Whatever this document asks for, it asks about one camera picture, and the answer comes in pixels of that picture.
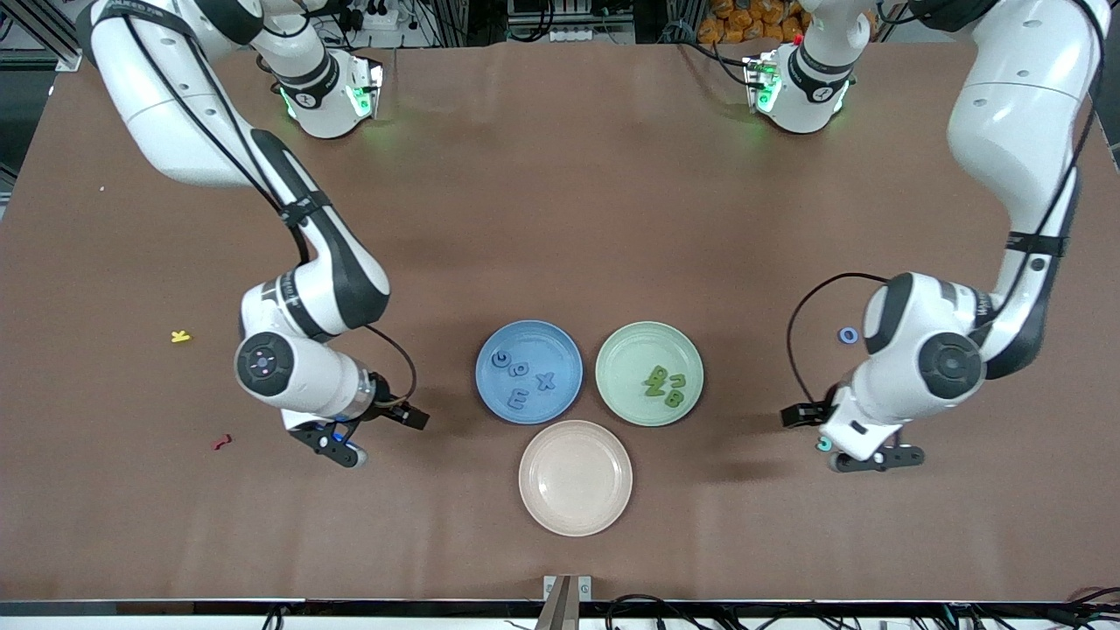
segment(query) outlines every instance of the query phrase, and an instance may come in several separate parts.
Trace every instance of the robotic arm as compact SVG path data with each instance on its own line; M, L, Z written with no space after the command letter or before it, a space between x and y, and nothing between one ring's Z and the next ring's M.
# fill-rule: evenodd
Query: robotic arm
M157 169L198 186L251 185L297 235L305 260L242 298L235 372L246 392L281 409L293 437L354 467L366 460L349 442L360 423L388 416L423 428L428 419L407 397L394 397L382 377L324 345L381 317L389 279L283 142L237 114L211 68L251 44L290 93L305 130L318 137L348 131L370 115L362 96L376 76L368 62L328 53L312 30L292 21L306 18L286 15L300 9L287 0L263 7L258 0L99 0L81 21L85 50L101 62L113 103ZM315 260L306 260L304 239ZM344 435L335 433L339 426Z
M802 4L814 13L802 45L783 45L747 78L763 83L750 91L758 111L808 133L842 106L870 33L862 11L872 4ZM1074 0L909 0L926 26L977 44L949 145L1004 204L1011 231L991 293L914 272L888 281L864 315L870 356L822 405L783 411L785 426L822 425L843 452L836 470L921 463L920 450L880 447L906 423L960 405L986 379L1021 370L1037 355L1080 188L1071 135L1103 54L1091 20L1107 33L1110 19L1102 0L1085 6L1092 15Z

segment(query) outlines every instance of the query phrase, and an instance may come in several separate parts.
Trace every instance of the white plate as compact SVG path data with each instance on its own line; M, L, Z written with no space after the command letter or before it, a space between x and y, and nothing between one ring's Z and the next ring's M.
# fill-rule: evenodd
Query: white plate
M542 527L561 536L590 536L626 509L634 471L613 433L586 420L564 420L529 443L517 485Z

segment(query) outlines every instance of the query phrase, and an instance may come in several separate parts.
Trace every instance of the brown table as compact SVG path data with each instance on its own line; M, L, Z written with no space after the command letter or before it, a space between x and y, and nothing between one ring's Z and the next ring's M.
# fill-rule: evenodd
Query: brown table
M1120 178L1099 137L1042 356L908 428L924 466L834 474L812 430L780 428L799 400L786 317L819 280L993 284L1007 219L944 139L970 63L962 46L871 46L848 109L794 137L673 47L409 50L391 120L334 141L286 120L250 55L223 63L241 111L301 156L394 286L382 324L432 420L363 427L357 472L232 378L241 294L295 259L280 222L249 189L159 175L97 76L60 76L0 226L2 596L506 599L570 572L598 596L1030 600L1120 581ZM864 359L836 334L872 289L837 285L804 312L818 391ZM629 507L597 536L530 518L515 474L539 427L474 391L483 341L525 317L582 351L564 417L634 462ZM704 360L699 406L664 428L612 416L590 378L640 319ZM194 340L172 345L180 328ZM405 382L373 335L335 345Z

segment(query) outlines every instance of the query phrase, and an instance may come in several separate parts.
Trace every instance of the pile of orange objects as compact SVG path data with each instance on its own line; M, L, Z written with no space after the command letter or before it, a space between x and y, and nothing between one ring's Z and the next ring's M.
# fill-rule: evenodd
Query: pile of orange objects
M738 44L759 37L793 41L802 35L813 16L797 0L710 0L711 15L700 22L700 44ZM871 29L875 13L868 11Z

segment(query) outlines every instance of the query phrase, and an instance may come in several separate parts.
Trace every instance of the plate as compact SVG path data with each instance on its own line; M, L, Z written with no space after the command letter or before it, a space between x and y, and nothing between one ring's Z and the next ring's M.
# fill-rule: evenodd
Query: plate
M529 513L544 529L590 536L622 516L634 471L613 433L587 420L564 420L529 443L517 485Z
M475 386L498 417L547 423L564 411L584 383L584 361L568 333L538 319L507 324L483 344Z
M660 427L696 406L703 389L703 363L684 333L659 322L637 322L618 328L603 344L595 380L618 417Z

